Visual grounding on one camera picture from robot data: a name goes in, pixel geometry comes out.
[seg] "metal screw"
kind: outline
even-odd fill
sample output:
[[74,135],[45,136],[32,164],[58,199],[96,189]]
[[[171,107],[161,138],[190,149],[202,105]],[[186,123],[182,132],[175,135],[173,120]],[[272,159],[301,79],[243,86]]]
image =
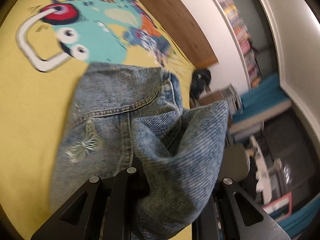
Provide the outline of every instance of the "metal screw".
[[97,182],[99,181],[99,177],[98,177],[98,176],[92,176],[92,177],[89,179],[89,181],[90,181],[91,183],[97,183]]
[[223,179],[223,183],[224,183],[224,184],[227,184],[227,185],[231,185],[231,184],[233,183],[233,181],[232,181],[232,179],[230,179],[230,178],[224,178],[224,179]]
[[130,168],[127,168],[127,173],[135,173],[137,171],[137,169],[135,167],[130,167]]

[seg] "denim jacket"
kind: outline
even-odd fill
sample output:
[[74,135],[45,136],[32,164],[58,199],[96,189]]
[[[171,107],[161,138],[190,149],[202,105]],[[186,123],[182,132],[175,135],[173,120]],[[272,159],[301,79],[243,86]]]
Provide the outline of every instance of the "denim jacket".
[[217,179],[227,129],[225,101],[184,110],[164,68],[91,64],[75,91],[54,166],[58,209],[93,175],[143,164],[150,194],[132,214],[132,239],[169,239],[192,223]]

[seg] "white wall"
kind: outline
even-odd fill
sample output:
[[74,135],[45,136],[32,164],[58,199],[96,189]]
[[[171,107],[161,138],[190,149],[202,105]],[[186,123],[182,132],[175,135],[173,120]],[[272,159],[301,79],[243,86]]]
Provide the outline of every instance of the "white wall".
[[261,0],[278,54],[280,84],[320,141],[320,24],[304,0]]
[[212,91],[232,83],[240,94],[248,91],[242,53],[230,32],[229,22],[216,0],[181,0],[207,37],[218,63],[209,69],[212,75]]

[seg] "blue curtain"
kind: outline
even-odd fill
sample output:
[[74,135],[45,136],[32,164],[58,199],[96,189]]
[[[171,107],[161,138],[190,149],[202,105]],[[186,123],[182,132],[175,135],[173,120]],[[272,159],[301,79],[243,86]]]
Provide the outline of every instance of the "blue curtain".
[[278,224],[292,238],[310,224],[319,208],[320,196],[313,201],[310,201],[307,205],[292,214],[290,217],[281,220]]
[[273,74],[241,96],[243,110],[232,116],[232,122],[241,122],[288,99],[280,88],[278,74]]

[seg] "yellow stitching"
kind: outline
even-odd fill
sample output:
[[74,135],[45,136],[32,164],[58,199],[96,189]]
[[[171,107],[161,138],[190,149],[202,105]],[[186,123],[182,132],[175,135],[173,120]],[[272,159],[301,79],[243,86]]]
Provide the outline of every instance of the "yellow stitching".
[[158,95],[161,87],[163,86],[164,84],[162,84],[161,86],[159,86],[156,90],[156,92],[151,95],[149,98],[141,101],[141,102],[137,102],[135,103],[134,105],[132,106],[125,106],[125,107],[121,107],[121,108],[118,108],[118,109],[110,109],[110,110],[96,110],[94,112],[91,112],[91,113],[88,113],[88,114],[85,114],[83,116],[81,116],[78,120],[76,120],[76,122],[72,122],[70,127],[74,127],[80,123],[82,123],[83,121],[85,121],[86,119],[90,118],[90,117],[105,117],[105,116],[108,116],[112,113],[125,113],[127,111],[130,111],[130,110],[136,110],[136,109],[139,109],[147,104],[149,104],[150,102],[152,102]]

